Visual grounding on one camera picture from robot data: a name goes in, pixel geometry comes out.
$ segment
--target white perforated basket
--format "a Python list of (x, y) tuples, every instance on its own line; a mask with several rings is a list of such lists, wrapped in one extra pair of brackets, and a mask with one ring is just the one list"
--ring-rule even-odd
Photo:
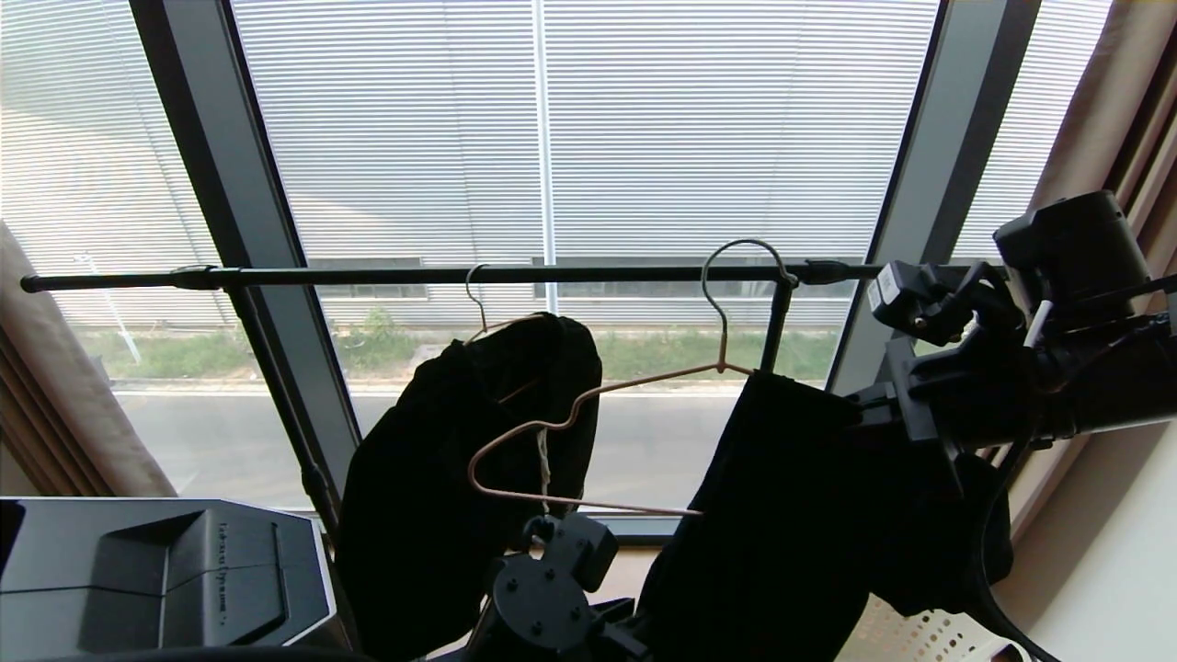
[[(904, 617), (871, 596), (838, 661), (990, 662), (1009, 644), (964, 614), (937, 610)], [(1029, 660), (1024, 653), (1023, 660)]]

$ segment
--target hanger hook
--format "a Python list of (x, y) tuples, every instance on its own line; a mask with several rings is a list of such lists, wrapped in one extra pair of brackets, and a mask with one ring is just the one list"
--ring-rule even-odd
[(745, 239), (736, 239), (732, 241), (727, 241), (723, 246), (716, 249), (716, 252), (711, 253), (711, 257), (707, 258), (707, 262), (703, 263), (703, 274), (701, 274), (703, 277), (700, 278), (699, 284), (703, 286), (703, 296), (707, 298), (707, 303), (710, 303), (711, 307), (716, 309), (716, 312), (719, 313), (719, 324), (720, 324), (719, 362), (718, 362), (718, 368), (716, 369), (718, 372), (723, 372), (724, 369), (727, 368), (727, 313), (724, 312), (724, 309), (719, 307), (719, 303), (716, 302), (716, 298), (711, 296), (711, 291), (707, 290), (707, 270), (711, 269), (711, 263), (713, 263), (716, 258), (719, 257), (719, 253), (739, 244), (754, 244), (772, 253), (772, 259), (777, 260), (777, 267), (780, 269), (780, 280), (777, 282), (777, 287), (784, 285), (789, 289), (793, 289), (797, 287), (797, 285), (800, 283), (800, 280), (796, 276), (789, 273), (789, 270), (785, 269), (785, 260), (780, 259), (780, 253), (778, 253), (777, 250), (772, 247), (772, 244), (769, 244), (763, 239), (754, 239), (752, 237)]
[(487, 266), (487, 265), (486, 264), (476, 264), (474, 269), (471, 269), (470, 272), (466, 273), (466, 296), (470, 297), (470, 300), (474, 302), (474, 305), (478, 306), (478, 317), (483, 322), (481, 333), (486, 333), (486, 306), (484, 306), (483, 302), (478, 300), (474, 297), (474, 294), (471, 293), (471, 291), (470, 291), (470, 279), (474, 277), (474, 272), (476, 271), (478, 271), (479, 269), (483, 269), (484, 266)]

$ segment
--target curtain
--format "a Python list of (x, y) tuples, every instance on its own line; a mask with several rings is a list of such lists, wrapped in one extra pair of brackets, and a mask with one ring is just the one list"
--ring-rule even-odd
[(0, 223), (0, 431), (41, 495), (175, 496), (56, 303)]
[[(1097, 188), (1112, 191), (1153, 277), (1177, 269), (1177, 4), (1112, 5), (1071, 100), (1030, 207)], [(1137, 311), (1161, 310), (1158, 294)], [(1010, 490), (1017, 542), (1089, 436), (1031, 454)]]

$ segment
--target clothing rack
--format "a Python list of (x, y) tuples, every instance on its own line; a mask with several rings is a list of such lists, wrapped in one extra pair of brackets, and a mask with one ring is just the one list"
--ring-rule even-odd
[[(807, 285), (826, 285), (842, 280), (864, 280), (878, 276), (883, 265), (851, 265), (837, 260), (805, 260), (785, 264), (786, 270)], [(962, 273), (967, 267), (958, 269)], [(26, 276), (26, 292), (61, 290), (100, 290), (126, 287), (178, 287), (182, 290), (224, 290), (233, 303), (241, 326), (250, 339), (258, 368), (270, 388), (278, 416), (291, 437), (291, 445), (302, 469), (302, 486), (322, 517), (331, 539), (338, 539), (338, 501), (327, 486), (321, 469), (318, 443), (312, 442), (297, 396), (284, 379), (278, 359), (264, 332), (257, 305), (259, 286), (273, 285), (444, 285), (465, 283), (600, 283), (600, 282), (692, 282), (700, 280), (703, 266), (496, 266), (487, 265), (473, 273), (467, 267), (392, 267), (392, 269), (252, 269), (197, 265), (161, 273)], [(760, 370), (771, 371), (785, 325), (790, 291), (780, 287), (783, 277), (777, 265), (712, 266), (709, 282), (772, 282), (769, 326), (765, 335)]]

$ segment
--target grass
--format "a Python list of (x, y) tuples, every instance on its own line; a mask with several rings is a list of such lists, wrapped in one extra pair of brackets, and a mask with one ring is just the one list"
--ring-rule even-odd
[[(364, 324), (333, 329), (335, 350), (350, 377), (397, 378), (423, 344), (445, 344), (450, 335), (425, 337), (398, 327), (387, 313), (373, 311)], [(126, 378), (230, 378), (258, 373), (250, 345), (240, 332), (189, 335), (139, 335), (134, 337), (142, 358), (135, 363), (124, 339), (114, 332), (84, 335), (82, 345), (101, 358), (107, 373)], [(719, 336), (691, 329), (660, 331), (598, 331), (606, 380), (633, 379), (692, 365), (718, 357)], [(786, 331), (777, 356), (776, 372), (794, 379), (824, 379), (838, 343), (832, 331)], [(729, 338), (730, 363), (756, 368), (760, 364), (763, 332), (733, 331)], [(700, 373), (699, 379), (738, 379), (726, 372)]]

